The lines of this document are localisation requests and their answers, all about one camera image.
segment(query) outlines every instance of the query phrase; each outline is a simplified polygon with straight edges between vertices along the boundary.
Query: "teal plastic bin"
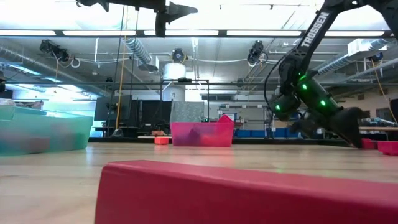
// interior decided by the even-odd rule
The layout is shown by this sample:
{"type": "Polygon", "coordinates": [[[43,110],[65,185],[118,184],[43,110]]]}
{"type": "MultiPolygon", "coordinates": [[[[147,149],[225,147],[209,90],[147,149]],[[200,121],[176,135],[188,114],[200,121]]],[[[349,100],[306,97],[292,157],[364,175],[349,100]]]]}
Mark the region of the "teal plastic bin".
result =
{"type": "Polygon", "coordinates": [[[93,118],[0,105],[0,155],[87,147],[93,118]]]}

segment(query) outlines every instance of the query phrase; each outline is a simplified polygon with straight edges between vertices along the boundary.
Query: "translucent plastic container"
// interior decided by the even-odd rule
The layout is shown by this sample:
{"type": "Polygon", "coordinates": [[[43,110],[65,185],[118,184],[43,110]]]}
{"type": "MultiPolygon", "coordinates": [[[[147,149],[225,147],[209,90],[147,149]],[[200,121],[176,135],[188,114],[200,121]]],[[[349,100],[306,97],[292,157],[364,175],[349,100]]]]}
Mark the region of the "translucent plastic container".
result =
{"type": "Polygon", "coordinates": [[[0,155],[85,149],[93,118],[0,105],[0,155]]]}
{"type": "Polygon", "coordinates": [[[173,146],[230,147],[234,123],[221,118],[217,123],[171,124],[173,146]]]}

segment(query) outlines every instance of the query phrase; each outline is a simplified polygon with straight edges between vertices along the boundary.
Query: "wooden tabletop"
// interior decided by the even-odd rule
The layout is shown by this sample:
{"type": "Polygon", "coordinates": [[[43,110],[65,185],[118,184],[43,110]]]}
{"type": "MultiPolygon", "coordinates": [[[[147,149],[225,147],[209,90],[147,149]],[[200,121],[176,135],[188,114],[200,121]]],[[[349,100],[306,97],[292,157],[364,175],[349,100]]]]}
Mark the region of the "wooden tabletop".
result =
{"type": "Polygon", "coordinates": [[[331,146],[232,148],[90,144],[86,150],[0,157],[0,223],[93,223],[102,167],[148,159],[398,183],[398,157],[331,146]]]}

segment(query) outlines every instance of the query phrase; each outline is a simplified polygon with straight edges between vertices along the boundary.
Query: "ceiling light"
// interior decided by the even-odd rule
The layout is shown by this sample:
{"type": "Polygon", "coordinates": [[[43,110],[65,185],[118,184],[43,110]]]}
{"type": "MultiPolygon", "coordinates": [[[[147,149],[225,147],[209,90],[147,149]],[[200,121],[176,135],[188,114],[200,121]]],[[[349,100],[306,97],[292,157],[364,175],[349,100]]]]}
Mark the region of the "ceiling light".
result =
{"type": "Polygon", "coordinates": [[[0,30],[0,35],[37,35],[37,36],[53,36],[56,35],[52,30],[0,30]]]}
{"type": "Polygon", "coordinates": [[[218,35],[218,30],[167,30],[166,35],[218,35]]]}
{"type": "Polygon", "coordinates": [[[115,37],[120,37],[120,36],[132,36],[136,34],[136,31],[134,30],[68,30],[68,31],[63,31],[64,35],[69,35],[69,36],[115,36],[115,37]]]}
{"type": "Polygon", "coordinates": [[[41,75],[39,72],[35,72],[35,71],[30,70],[28,68],[22,67],[20,65],[13,65],[13,64],[8,64],[8,65],[10,67],[17,68],[17,69],[21,70],[22,72],[27,72],[27,73],[30,73],[30,74],[33,74],[33,75],[41,75]]]}
{"type": "Polygon", "coordinates": [[[53,82],[62,82],[62,81],[60,81],[60,80],[57,80],[57,79],[55,79],[55,78],[52,78],[52,77],[47,77],[47,78],[44,78],[44,79],[46,79],[46,80],[50,80],[50,81],[53,81],[53,82]]]}
{"type": "Polygon", "coordinates": [[[229,30],[226,32],[226,35],[298,37],[301,35],[301,31],[294,31],[294,30],[229,30]]]}
{"type": "Polygon", "coordinates": [[[156,31],[154,31],[154,30],[145,30],[144,34],[145,35],[156,35],[156,31]]]}
{"type": "Polygon", "coordinates": [[[379,37],[384,31],[328,31],[325,37],[379,37]]]}

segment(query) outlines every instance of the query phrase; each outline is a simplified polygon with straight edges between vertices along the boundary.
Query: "computer monitor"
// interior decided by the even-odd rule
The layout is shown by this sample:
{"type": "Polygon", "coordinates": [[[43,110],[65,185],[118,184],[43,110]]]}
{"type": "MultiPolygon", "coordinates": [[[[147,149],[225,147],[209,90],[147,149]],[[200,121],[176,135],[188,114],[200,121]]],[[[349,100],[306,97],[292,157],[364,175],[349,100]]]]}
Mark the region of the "computer monitor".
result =
{"type": "Polygon", "coordinates": [[[127,121],[131,117],[131,113],[135,110],[131,110],[131,108],[137,108],[137,102],[135,104],[132,102],[131,95],[121,96],[120,105],[118,105],[119,97],[101,97],[97,99],[97,103],[95,106],[95,121],[108,121],[108,120],[116,120],[118,113],[118,106],[120,107],[119,120],[127,121]]]}

